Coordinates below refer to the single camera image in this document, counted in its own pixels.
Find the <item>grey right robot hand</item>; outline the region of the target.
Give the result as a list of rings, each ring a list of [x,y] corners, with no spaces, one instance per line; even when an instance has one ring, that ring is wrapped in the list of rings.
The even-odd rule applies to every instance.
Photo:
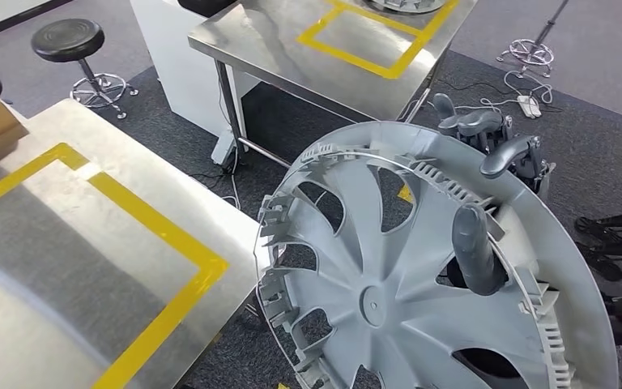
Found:
[[[478,109],[457,113],[444,93],[437,93],[432,105],[440,119],[437,129],[485,155],[479,173],[494,179],[509,171],[541,199],[547,197],[548,176],[554,169],[543,158],[540,137],[514,135],[513,119],[494,110]],[[452,243],[459,279],[474,293],[490,296],[507,281],[507,273],[495,256],[488,239],[487,217],[478,205],[462,205],[454,216]]]

